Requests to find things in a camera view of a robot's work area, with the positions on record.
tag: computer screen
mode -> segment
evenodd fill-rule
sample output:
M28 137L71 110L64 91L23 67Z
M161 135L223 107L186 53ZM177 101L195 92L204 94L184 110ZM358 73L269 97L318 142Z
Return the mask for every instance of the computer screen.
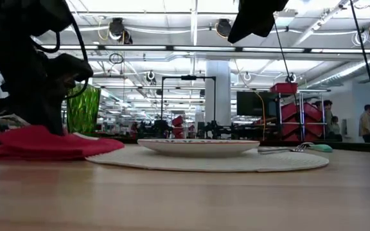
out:
M269 92L258 93L265 106L265 116L276 116L276 94ZM263 116L262 100L254 92L236 93L236 114L238 116Z

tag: white plate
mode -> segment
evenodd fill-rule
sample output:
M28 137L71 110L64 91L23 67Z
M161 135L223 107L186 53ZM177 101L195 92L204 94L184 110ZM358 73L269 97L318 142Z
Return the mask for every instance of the white plate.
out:
M259 141L203 139L140 139L138 144L163 155L178 157L234 157L257 148Z

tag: ceiling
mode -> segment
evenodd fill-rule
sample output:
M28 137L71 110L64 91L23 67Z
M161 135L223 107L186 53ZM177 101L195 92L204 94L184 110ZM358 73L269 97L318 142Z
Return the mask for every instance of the ceiling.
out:
M356 1L356 13L360 28L370 27L370 0ZM231 47L225 38L217 35L215 24L218 19L234 21L238 12L238 0L67 0L84 38L85 45L117 45L115 40L107 38L107 25L113 17L122 17L129 30L134 45L164 46L215 46ZM290 0L283 12L276 14L279 36L283 47L316 47L332 49L360 49L355 41L356 27L349 5L326 19L330 11L335 11L339 3L345 0ZM197 23L197 40L191 34L192 21ZM315 24L321 21L320 27ZM304 33L310 28L314 32L305 39ZM55 44L55 34L46 33L37 38L41 44ZM62 45L78 45L75 33L68 29L61 33ZM365 47L370 49L370 38ZM250 35L233 44L234 47L279 47L275 31L267 38ZM124 64L112 64L109 55L115 51L89 51L89 60L95 75L95 86L121 87L146 86L146 74L155 73L157 84L161 76L180 76L193 72L195 55L195 74L204 75L207 60L230 60L232 83L236 87L270 87L283 82L286 74L285 63L280 53L237 53L237 52L187 52L187 51L124 51L118 52L125 57ZM79 51L62 49L60 53L71 53L82 57ZM349 62L362 61L362 55L347 54L286 54L289 72L298 76L304 83L314 80L324 73ZM249 74L250 80L243 82L243 74ZM203 81L180 81L169 79L167 85L203 87ZM155 97L155 90L105 89L108 94L122 99L131 108L151 113L153 105L146 99ZM175 90L165 93L167 98L199 97L199 90ZM192 104L175 104L174 107L195 111ZM124 105L112 106L115 110Z

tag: green glass vase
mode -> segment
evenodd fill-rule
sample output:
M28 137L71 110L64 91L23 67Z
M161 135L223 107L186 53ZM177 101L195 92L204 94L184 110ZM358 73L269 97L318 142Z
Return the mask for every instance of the green glass vase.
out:
M72 96L80 92L83 85L69 90ZM88 86L80 96L67 100L67 128L69 133L94 133L100 107L101 89Z

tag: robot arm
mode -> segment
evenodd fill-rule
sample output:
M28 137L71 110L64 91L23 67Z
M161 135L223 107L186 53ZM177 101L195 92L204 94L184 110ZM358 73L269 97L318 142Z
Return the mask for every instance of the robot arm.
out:
M76 26L84 60L68 54L50 60L36 50L40 46L31 35L40 36L51 30L59 36L71 24ZM44 125L51 133L64 134L61 104L67 90L74 87L67 85L64 78L73 76L76 81L83 81L93 75L84 42L65 0L0 0L0 72L3 88L10 95L3 103L0 101L0 107L8 107L30 124Z

